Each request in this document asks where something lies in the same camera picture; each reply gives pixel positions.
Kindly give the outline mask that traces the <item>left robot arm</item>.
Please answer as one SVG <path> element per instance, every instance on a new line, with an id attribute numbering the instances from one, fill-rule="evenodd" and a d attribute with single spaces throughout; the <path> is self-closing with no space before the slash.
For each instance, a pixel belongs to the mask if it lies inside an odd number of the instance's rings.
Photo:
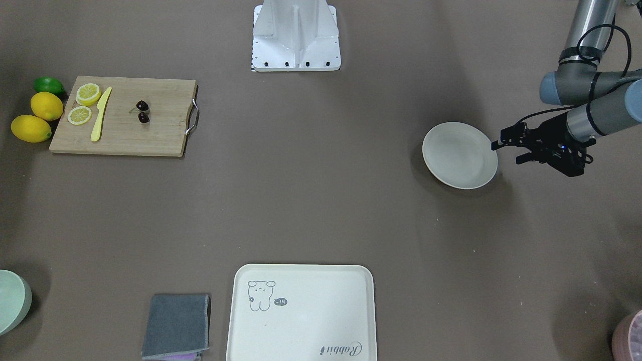
<path id="1" fill-rule="evenodd" d="M 544 76 L 540 99 L 556 106 L 558 116 L 530 129 L 525 119 L 500 132 L 491 149 L 505 146 L 528 151 L 517 164 L 546 163 L 568 177 L 584 174 L 592 163 L 587 149 L 600 137 L 640 125 L 640 70 L 631 71 L 632 46 L 615 25 L 617 1 L 580 1 L 557 71 Z M 598 66 L 612 34 L 621 31 L 627 45 L 624 70 L 601 72 Z"/>

